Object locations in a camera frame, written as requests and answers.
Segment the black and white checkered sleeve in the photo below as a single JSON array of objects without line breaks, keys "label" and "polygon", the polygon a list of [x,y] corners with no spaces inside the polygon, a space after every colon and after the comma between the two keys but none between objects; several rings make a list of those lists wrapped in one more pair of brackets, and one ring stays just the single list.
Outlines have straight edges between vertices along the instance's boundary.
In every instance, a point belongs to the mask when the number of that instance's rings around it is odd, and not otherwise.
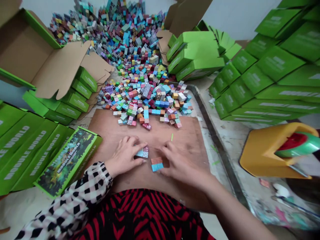
[{"label": "black and white checkered sleeve", "polygon": [[48,209],[42,210],[25,225],[16,239],[71,237],[85,226],[89,208],[106,196],[112,182],[104,163],[94,163],[83,178],[74,182]]}]

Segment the hand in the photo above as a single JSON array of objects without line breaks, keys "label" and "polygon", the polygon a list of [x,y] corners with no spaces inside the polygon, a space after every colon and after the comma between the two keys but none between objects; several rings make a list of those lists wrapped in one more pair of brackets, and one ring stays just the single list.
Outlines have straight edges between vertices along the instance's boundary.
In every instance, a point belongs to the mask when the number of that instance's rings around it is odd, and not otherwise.
[{"label": "hand", "polygon": [[168,141],[160,148],[170,163],[169,168],[161,168],[159,172],[181,182],[194,186],[198,176],[208,174],[182,154],[172,142]]},{"label": "hand", "polygon": [[125,136],[119,141],[118,147],[112,158],[104,162],[108,173],[112,178],[147,162],[143,158],[133,159],[133,156],[147,145],[147,143],[141,143],[137,146],[133,146],[138,140],[139,138],[137,136]]}]

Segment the stack of green boxes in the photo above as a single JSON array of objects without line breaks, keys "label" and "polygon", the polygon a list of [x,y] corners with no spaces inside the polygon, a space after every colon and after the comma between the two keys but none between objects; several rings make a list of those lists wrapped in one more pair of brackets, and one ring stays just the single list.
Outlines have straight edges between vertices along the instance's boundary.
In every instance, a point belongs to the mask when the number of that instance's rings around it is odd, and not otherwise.
[{"label": "stack of green boxes", "polygon": [[82,112],[88,110],[89,104],[86,100],[97,91],[97,88],[97,82],[93,77],[86,69],[80,67],[71,88],[60,101],[56,100],[56,96],[51,99],[37,98],[35,91],[32,90],[26,92],[23,99],[36,114],[68,125],[73,119],[78,119]]},{"label": "stack of green boxes", "polygon": [[278,124],[320,113],[320,6],[283,0],[209,91],[222,120]]},{"label": "stack of green boxes", "polygon": [[208,76],[225,64],[219,57],[218,44],[211,31],[184,32],[170,44],[172,47],[167,52],[167,59],[171,62],[168,72],[176,74],[178,81]]},{"label": "stack of green boxes", "polygon": [[31,112],[0,103],[0,195],[33,186],[74,132]]}]

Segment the wooden board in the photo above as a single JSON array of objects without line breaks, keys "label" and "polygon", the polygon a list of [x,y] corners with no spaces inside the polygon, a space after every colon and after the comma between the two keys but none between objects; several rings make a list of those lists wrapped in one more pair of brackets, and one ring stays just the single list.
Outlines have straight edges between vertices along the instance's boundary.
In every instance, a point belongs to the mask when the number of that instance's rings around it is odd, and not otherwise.
[{"label": "wooden board", "polygon": [[[152,172],[151,158],[163,157],[158,150],[166,141],[171,140],[182,149],[184,154],[191,158],[198,166],[210,171],[208,156],[204,146],[199,121],[196,117],[180,117],[182,128],[176,129],[160,122],[159,116],[149,116],[151,131],[144,129],[139,123],[137,126],[118,125],[118,117],[112,111],[97,109],[88,129],[99,134],[103,141],[88,166],[97,161],[105,161],[112,156],[118,142],[124,136],[138,136],[140,142],[147,142],[149,146],[149,161],[130,172],[118,176],[111,189],[112,192],[121,192],[127,189],[147,188],[164,192],[187,207],[212,212],[206,195],[189,185],[165,177],[160,173]],[[169,166],[165,159],[164,166]]]}]

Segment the green box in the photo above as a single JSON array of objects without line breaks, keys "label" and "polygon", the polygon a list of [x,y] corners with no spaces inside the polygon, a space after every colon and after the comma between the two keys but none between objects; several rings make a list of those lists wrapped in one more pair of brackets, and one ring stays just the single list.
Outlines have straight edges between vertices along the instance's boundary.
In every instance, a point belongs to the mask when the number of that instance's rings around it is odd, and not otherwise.
[{"label": "green box", "polygon": [[44,106],[35,96],[34,92],[30,90],[25,92],[22,96],[22,99],[34,110],[34,112],[42,117],[48,118],[52,121],[68,125],[72,118],[67,117],[66,115],[55,112],[46,106]]},{"label": "green box", "polygon": [[204,56],[201,59],[191,61],[184,69],[176,74],[177,81],[187,81],[209,76],[213,72],[224,67],[222,58]]},{"label": "green box", "polygon": [[255,95],[258,99],[303,100],[320,103],[320,88],[273,84]]},{"label": "green box", "polygon": [[11,158],[6,158],[0,168],[0,195],[10,192],[13,185],[17,182],[24,172],[34,155],[42,147],[57,123],[45,119],[37,129],[32,132],[26,141],[15,151]]},{"label": "green box", "polygon": [[228,85],[233,83],[238,77],[240,77],[240,73],[238,70],[234,67],[234,65],[231,63],[227,64],[221,71],[221,74],[223,76],[223,79],[226,80]]},{"label": "green box", "polygon": [[320,87],[320,66],[303,65],[294,72],[282,78],[279,85],[295,85],[306,87]]},{"label": "green box", "polygon": [[245,50],[257,59],[261,59],[270,48],[276,46],[279,42],[280,40],[257,34],[254,39],[248,43]]},{"label": "green box", "polygon": [[0,104],[0,138],[13,127],[27,112],[10,106],[6,103]]},{"label": "green box", "polygon": [[242,76],[243,82],[250,89],[252,94],[257,94],[266,87],[274,84],[267,75],[265,75],[258,67],[257,64],[252,65]]},{"label": "green box", "polygon": [[88,71],[84,67],[79,67],[75,79],[79,80],[91,92],[96,92],[98,89],[96,80],[88,73]]},{"label": "green box", "polygon": [[249,88],[247,88],[247,86],[244,84],[241,77],[239,77],[230,85],[230,89],[232,95],[235,97],[235,99],[240,105],[244,104],[245,102],[249,101],[254,97]]},{"label": "green box", "polygon": [[217,99],[218,97],[221,96],[221,94],[220,94],[220,92],[219,92],[219,90],[218,90],[215,82],[213,82],[213,83],[211,84],[211,86],[209,87],[209,92],[211,93],[211,95],[212,95],[215,99]]},{"label": "green box", "polygon": [[288,73],[304,65],[300,58],[274,46],[258,62],[257,66],[272,80],[279,81]]},{"label": "green box", "polygon": [[238,116],[230,115],[223,119],[224,121],[236,121],[236,122],[252,122],[252,123],[264,123],[270,125],[276,125],[283,122],[282,119],[266,118],[266,117],[254,117],[254,116]]},{"label": "green box", "polygon": [[41,149],[35,154],[11,191],[20,191],[33,187],[33,182],[38,179],[44,168],[47,167],[48,163],[51,162],[52,158],[73,133],[74,130],[72,128],[59,124]]},{"label": "green box", "polygon": [[241,74],[243,74],[256,61],[257,59],[255,57],[251,56],[245,50],[241,50],[232,60],[232,64]]},{"label": "green box", "polygon": [[43,122],[44,118],[28,112],[0,138],[0,169]]},{"label": "green box", "polygon": [[320,104],[294,101],[294,100],[276,100],[276,99],[252,99],[242,105],[244,108],[266,108],[278,109],[289,112],[301,113],[320,113]]},{"label": "green box", "polygon": [[223,105],[226,107],[228,112],[232,112],[233,110],[240,107],[240,104],[237,102],[236,98],[233,96],[232,91],[228,88],[219,98],[221,99]]},{"label": "green box", "polygon": [[168,61],[172,61],[178,53],[184,48],[185,45],[191,42],[199,42],[201,40],[214,39],[214,34],[211,31],[203,31],[203,32],[184,32],[181,33],[177,38],[172,48],[170,48],[167,52]]},{"label": "green box", "polygon": [[316,62],[320,59],[319,36],[320,24],[317,22],[306,22],[285,40],[280,47],[294,55]]},{"label": "green box", "polygon": [[203,40],[201,42],[191,42],[187,44],[182,51],[172,60],[168,66],[168,72],[170,74],[177,74],[188,63],[195,59],[201,59],[210,54],[211,57],[219,57],[218,50],[211,44],[211,40]]},{"label": "green box", "polygon": [[240,116],[270,117],[282,120],[297,119],[306,115],[305,113],[285,112],[281,110],[263,108],[238,108],[231,114]]},{"label": "green box", "polygon": [[214,83],[216,84],[220,93],[223,93],[227,87],[229,86],[227,81],[224,79],[222,73],[220,72],[219,75],[214,79]]},{"label": "green box", "polygon": [[300,26],[304,14],[301,9],[272,9],[255,32],[275,39],[286,39]]},{"label": "green box", "polygon": [[52,198],[61,195],[82,173],[101,142],[96,133],[78,127],[34,184]]},{"label": "green box", "polygon": [[91,97],[92,92],[80,81],[77,79],[73,80],[71,87],[84,96],[86,99]]},{"label": "green box", "polygon": [[61,102],[68,104],[80,112],[87,112],[89,108],[89,104],[86,103],[86,99],[81,96],[80,93],[74,91],[73,89],[69,89],[67,94],[61,98]]}]

